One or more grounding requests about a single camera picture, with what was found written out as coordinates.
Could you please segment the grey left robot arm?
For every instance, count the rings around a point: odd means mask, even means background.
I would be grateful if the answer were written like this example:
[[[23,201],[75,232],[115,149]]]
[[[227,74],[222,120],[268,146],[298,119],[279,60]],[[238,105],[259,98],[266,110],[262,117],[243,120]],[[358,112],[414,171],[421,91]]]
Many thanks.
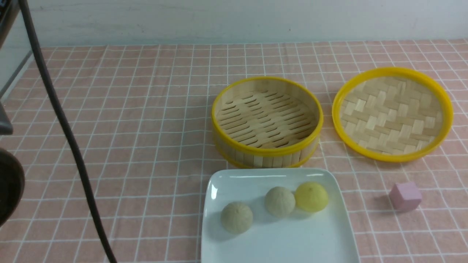
[[[16,0],[2,0],[0,4],[0,46],[3,47],[7,35],[18,15]],[[14,213],[22,198],[25,178],[19,160],[7,150],[0,149],[0,225],[3,226]]]

